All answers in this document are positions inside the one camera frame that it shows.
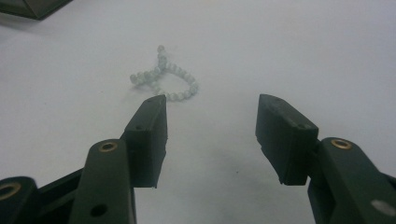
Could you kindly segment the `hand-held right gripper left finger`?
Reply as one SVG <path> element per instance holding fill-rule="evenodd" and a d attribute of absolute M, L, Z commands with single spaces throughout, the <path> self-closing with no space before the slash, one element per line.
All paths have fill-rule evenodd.
<path fill-rule="evenodd" d="M 142 103 L 120 138 L 90 148 L 69 224 L 137 224 L 134 190 L 158 185 L 166 141 L 166 98 L 158 95 Z"/>

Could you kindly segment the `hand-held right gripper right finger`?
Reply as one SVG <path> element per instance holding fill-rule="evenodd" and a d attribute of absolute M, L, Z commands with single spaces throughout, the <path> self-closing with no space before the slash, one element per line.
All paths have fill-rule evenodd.
<path fill-rule="evenodd" d="M 396 224 L 396 177 L 355 143 L 318 127 L 281 98 L 259 97 L 256 137 L 279 182 L 308 186 L 317 224 Z"/>

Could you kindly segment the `dark box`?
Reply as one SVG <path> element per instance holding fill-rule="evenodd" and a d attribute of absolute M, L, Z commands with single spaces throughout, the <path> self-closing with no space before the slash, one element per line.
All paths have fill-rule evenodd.
<path fill-rule="evenodd" d="M 44 20 L 73 0 L 0 0 L 0 12 L 33 20 Z"/>

